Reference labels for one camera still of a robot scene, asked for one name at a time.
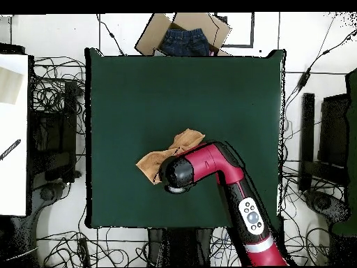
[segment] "cardboard box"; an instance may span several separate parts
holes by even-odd
[[[215,55],[227,55],[227,53],[220,53],[220,47],[231,28],[208,13],[177,13],[172,22],[164,13],[154,13],[137,41],[135,49],[143,55],[152,56],[155,49],[160,48],[168,29],[185,31],[202,29],[210,51],[215,52]]]

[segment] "tangled wires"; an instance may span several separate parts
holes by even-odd
[[[107,235],[112,228],[109,228],[106,233],[106,247],[101,246],[98,241],[90,240],[79,227],[85,211],[86,207],[84,208],[83,214],[78,222],[78,231],[68,231],[38,239],[38,241],[58,241],[56,246],[50,251],[49,255],[47,255],[43,260],[44,267],[84,268],[84,261],[86,260],[86,257],[90,259],[90,267],[98,267],[98,263],[104,261],[105,259],[112,267],[129,267],[138,259],[144,261],[146,264],[151,264],[147,255],[147,248],[149,245],[147,241],[143,241],[144,245],[141,248],[135,249],[136,257],[130,259],[125,250],[121,248],[109,248]],[[80,239],[85,239],[88,244],[88,253],[86,253],[86,250],[79,243]],[[98,248],[98,251],[92,251],[92,246]],[[56,258],[56,263],[50,264],[51,258]]]
[[[210,253],[211,266],[241,266],[236,249],[225,228],[216,228],[213,232]]]
[[[54,61],[63,61],[60,64],[55,64]],[[31,81],[31,88],[33,92],[32,109],[46,113],[57,113],[63,115],[62,118],[66,120],[69,126],[76,129],[78,135],[84,136],[84,119],[86,110],[84,109],[84,89],[85,89],[85,65],[81,61],[77,61],[70,57],[44,57],[36,58],[33,65],[35,73]],[[75,82],[75,95],[77,97],[75,106],[70,103],[66,104],[66,108],[72,109],[77,115],[77,126],[72,126],[69,116],[66,114],[66,82]],[[49,129],[51,121],[36,123],[38,127],[36,133],[38,135],[38,142],[40,149],[47,149],[51,141],[49,139]],[[79,155],[79,159],[84,155],[83,152]]]

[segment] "control button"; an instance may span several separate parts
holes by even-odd
[[[259,216],[255,211],[252,211],[250,214],[247,216],[247,220],[251,224],[255,224],[259,220]]]

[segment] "black cable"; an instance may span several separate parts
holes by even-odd
[[[314,245],[312,245],[312,244],[309,244],[308,243],[308,237],[309,237],[309,235],[310,235],[310,233],[311,232],[314,232],[315,230],[322,230],[322,231],[324,231],[324,232],[326,232],[328,235],[330,235],[330,232],[328,231],[328,230],[326,230],[326,229],[323,229],[323,228],[321,228],[321,227],[316,227],[316,228],[312,228],[311,230],[309,230],[308,232],[307,232],[307,234],[306,234],[306,239],[305,239],[305,241],[306,241],[306,250],[307,250],[307,255],[309,256],[309,259],[311,260],[311,262],[312,262],[312,264],[314,265],[314,266],[318,266],[315,262],[314,262],[314,260],[311,258],[311,253],[310,253],[310,246],[314,246]],[[323,254],[324,256],[326,256],[326,257],[328,257],[328,254],[326,253],[326,247],[325,246],[322,246],[321,244],[319,245],[319,247],[321,248],[323,248],[324,249],[324,252],[321,252],[320,251],[320,253],[321,254]]]
[[[115,43],[116,43],[116,46],[118,47],[119,52],[121,53],[121,55],[124,55],[123,50],[121,50],[121,48],[120,48],[118,42],[117,42],[116,39],[115,39],[114,34],[108,29],[108,26],[107,26],[104,22],[102,22],[102,21],[99,19],[98,14],[96,14],[96,16],[97,16],[98,22],[99,22],[100,24],[104,24],[105,28],[107,29],[107,31],[108,31],[108,33],[109,33],[109,36],[114,39],[114,41],[115,41]]]
[[[68,192],[67,195],[63,198],[60,198],[59,200],[64,200],[66,197],[68,197],[68,195],[70,194],[70,187],[72,186],[72,183],[70,183],[69,187],[68,187]]]
[[[337,13],[335,13],[335,15],[333,16],[333,19],[332,19],[332,21],[331,21],[331,23],[330,23],[330,26],[328,27],[328,30],[327,30],[327,32],[326,32],[326,35],[325,35],[324,41],[322,41],[322,44],[321,44],[321,47],[320,47],[319,53],[317,54],[316,58],[320,55],[320,52],[321,52],[321,50],[322,50],[322,47],[323,47],[323,46],[324,46],[324,44],[325,44],[325,40],[326,40],[326,38],[327,38],[328,32],[330,31],[331,26],[332,26],[332,23],[333,23],[333,21],[335,20],[336,16],[337,16]]]

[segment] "black border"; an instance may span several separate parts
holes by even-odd
[[[0,43],[0,54],[21,54],[26,55],[25,47],[19,45],[10,45],[5,43]],[[31,111],[32,111],[32,99],[33,99],[33,89],[32,89],[32,81],[34,79],[34,57],[31,55],[27,56],[28,60],[28,76],[27,76],[27,132],[26,132],[26,216],[31,215],[32,212],[32,186],[33,186],[33,160],[31,159]],[[7,217],[19,217],[14,215],[0,215]]]
[[[91,49],[84,49],[84,57],[86,59],[86,85],[84,90],[84,106],[86,110],[86,121],[84,125],[86,126],[86,218],[84,219],[84,224],[87,228],[92,229],[92,129],[91,129]]]

